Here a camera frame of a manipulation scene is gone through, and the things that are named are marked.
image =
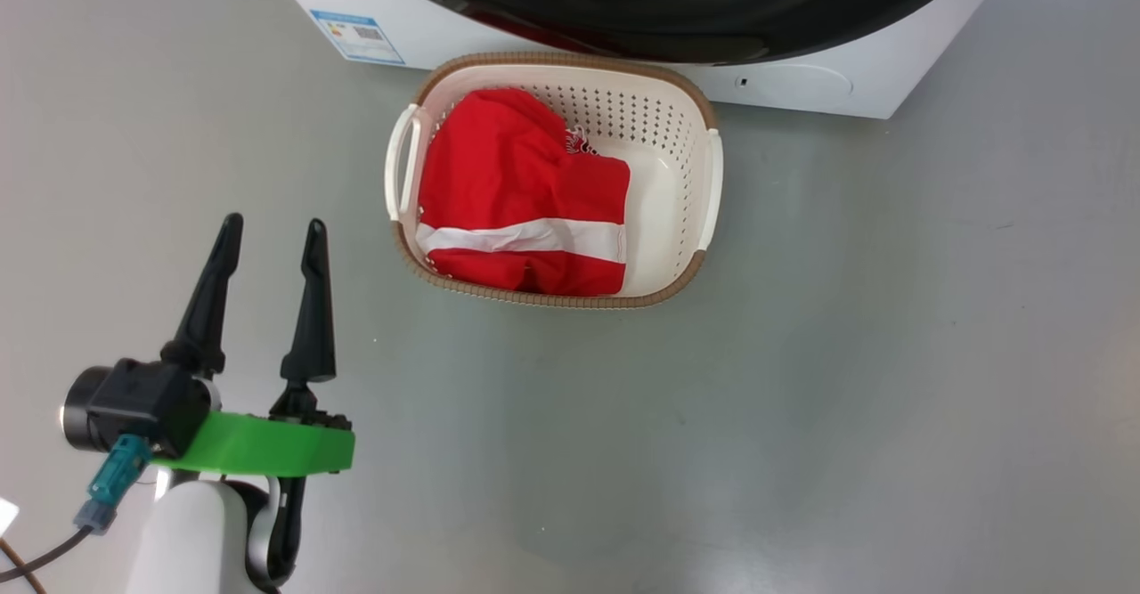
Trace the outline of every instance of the blue connector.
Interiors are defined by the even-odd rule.
[[[127,489],[139,480],[153,457],[150,445],[145,438],[133,434],[119,437],[107,454],[107,459],[103,461],[99,473],[87,486],[90,499],[75,514],[75,527],[90,527],[95,536],[106,534],[115,520],[115,510],[127,495]]]

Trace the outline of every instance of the basket handle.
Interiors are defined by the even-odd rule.
[[[705,212],[705,225],[701,225],[701,239],[697,244],[698,250],[708,250],[709,242],[712,242],[712,231],[716,230],[716,217],[720,213],[720,189],[724,188],[724,146],[720,144],[720,132],[716,128],[709,128],[709,150],[705,160],[708,161],[709,182],[709,208]]]
[[[396,120],[396,128],[392,128],[392,136],[388,139],[388,155],[384,156],[384,205],[388,208],[388,218],[391,221],[400,220],[400,212],[407,211],[408,196],[412,195],[412,176],[416,169],[416,152],[420,150],[420,132],[423,128],[420,116],[416,115],[418,111],[418,104],[408,104]],[[396,163],[400,160],[400,148],[404,147],[408,131],[412,131],[412,143],[408,145],[407,168],[404,171],[402,196],[397,197],[400,192],[397,188],[399,168]]]

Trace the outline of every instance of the white stripe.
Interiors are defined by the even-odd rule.
[[[626,228],[611,221],[540,218],[502,229],[455,229],[416,226],[416,244],[433,250],[477,250],[483,253],[522,250],[564,250],[610,262],[626,262]]]

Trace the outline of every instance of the green mount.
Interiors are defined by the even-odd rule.
[[[314,425],[211,412],[181,458],[155,458],[172,470],[301,478],[352,467],[356,434]]]

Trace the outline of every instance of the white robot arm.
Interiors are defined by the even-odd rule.
[[[174,339],[155,363],[122,359],[90,367],[60,412],[73,447],[107,454],[75,516],[80,531],[0,583],[24,577],[87,535],[103,535],[127,489],[148,463],[163,465],[169,491],[144,532],[130,594],[275,593],[293,572],[301,542],[307,477],[351,467],[356,438],[345,416],[317,408],[309,383],[336,376],[328,238],[310,221],[301,271],[304,294],[292,350],[282,359],[285,390],[267,418],[220,412],[212,380],[226,363],[222,322],[237,269],[243,220],[227,217]],[[259,475],[268,490],[199,472]]]

